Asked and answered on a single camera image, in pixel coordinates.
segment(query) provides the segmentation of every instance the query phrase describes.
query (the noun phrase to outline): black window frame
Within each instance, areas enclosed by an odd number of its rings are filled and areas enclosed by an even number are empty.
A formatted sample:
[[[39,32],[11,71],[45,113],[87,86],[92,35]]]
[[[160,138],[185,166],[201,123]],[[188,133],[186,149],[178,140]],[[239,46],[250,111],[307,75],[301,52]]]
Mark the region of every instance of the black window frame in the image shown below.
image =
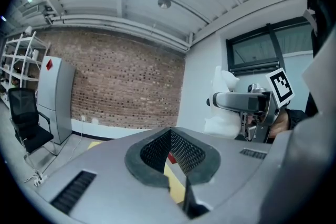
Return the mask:
[[[249,73],[258,73],[258,72],[272,72],[279,68],[286,70],[285,62],[282,56],[281,48],[279,45],[279,40],[276,36],[276,31],[285,30],[289,28],[298,27],[301,25],[308,25],[309,22],[304,17],[296,17],[289,20],[284,20],[275,24],[266,24],[263,27],[255,29],[253,31],[244,33],[232,39],[226,40],[226,49],[227,49],[227,65],[228,71],[234,75],[249,74]],[[276,54],[275,58],[257,60],[247,63],[234,63],[234,50],[233,45],[240,43],[242,41],[247,41],[261,35],[269,35],[274,52]]]

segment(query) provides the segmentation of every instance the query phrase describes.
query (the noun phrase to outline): office chair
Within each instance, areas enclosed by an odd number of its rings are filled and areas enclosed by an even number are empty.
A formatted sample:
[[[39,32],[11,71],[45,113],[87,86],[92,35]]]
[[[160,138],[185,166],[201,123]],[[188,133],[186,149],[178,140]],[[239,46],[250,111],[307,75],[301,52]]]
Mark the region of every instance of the office chair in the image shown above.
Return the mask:
[[[26,151],[24,156],[25,162],[36,170],[30,155],[44,146],[47,142],[52,141],[54,136],[51,134],[50,119],[43,113],[37,111],[35,92],[26,88],[11,88],[8,90],[9,106],[11,108],[11,124],[15,130],[15,137],[23,145]],[[39,126],[39,116],[46,119],[49,125],[49,132]],[[54,152],[45,148],[48,152],[57,156],[54,142]]]

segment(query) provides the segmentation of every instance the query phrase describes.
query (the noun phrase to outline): chair seat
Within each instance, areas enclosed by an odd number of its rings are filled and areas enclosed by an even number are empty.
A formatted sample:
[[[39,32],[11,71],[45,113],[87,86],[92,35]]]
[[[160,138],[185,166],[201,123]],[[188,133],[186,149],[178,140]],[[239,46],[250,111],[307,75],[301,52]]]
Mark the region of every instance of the chair seat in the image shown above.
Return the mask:
[[[35,125],[31,129],[29,129],[29,132],[31,132],[31,135],[27,140],[24,141],[26,151],[28,153],[32,153],[34,150],[42,147],[45,143],[54,138],[51,133],[44,130],[39,125]]]

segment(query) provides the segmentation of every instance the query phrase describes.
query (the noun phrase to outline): floor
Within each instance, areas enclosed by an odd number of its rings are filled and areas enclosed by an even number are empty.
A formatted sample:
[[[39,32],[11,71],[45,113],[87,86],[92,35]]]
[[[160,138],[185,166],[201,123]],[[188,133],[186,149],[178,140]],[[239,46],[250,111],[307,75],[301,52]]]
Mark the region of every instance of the floor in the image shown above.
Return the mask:
[[[0,150],[13,176],[17,181],[24,182],[28,178],[32,177],[35,172],[23,159],[25,150],[15,138],[14,129],[9,121],[9,118],[10,112],[8,107],[0,101]],[[31,160],[35,164],[36,169],[43,173],[43,175],[50,176],[54,171],[68,162],[72,151],[78,144],[79,140],[79,135],[72,134],[61,145],[55,144],[56,150],[59,152],[57,157],[53,156],[42,147],[31,154]],[[91,142],[94,141],[99,140],[82,137],[82,140],[76,147],[72,158],[75,158],[85,152]],[[53,150],[51,142],[48,142],[45,147],[49,150]],[[35,188],[34,180],[30,180],[25,184]]]

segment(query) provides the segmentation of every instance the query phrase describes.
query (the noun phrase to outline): power strip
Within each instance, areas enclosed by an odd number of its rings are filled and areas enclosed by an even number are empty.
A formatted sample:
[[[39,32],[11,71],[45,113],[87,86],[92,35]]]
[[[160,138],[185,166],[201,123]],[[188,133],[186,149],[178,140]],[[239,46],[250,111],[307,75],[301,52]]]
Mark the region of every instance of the power strip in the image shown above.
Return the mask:
[[[43,176],[43,175],[41,175],[41,179],[38,178],[38,179],[34,180],[34,186],[35,186],[35,187],[39,187],[40,185],[42,185],[42,183],[43,183],[44,181],[47,180],[47,178],[48,178],[48,176]]]

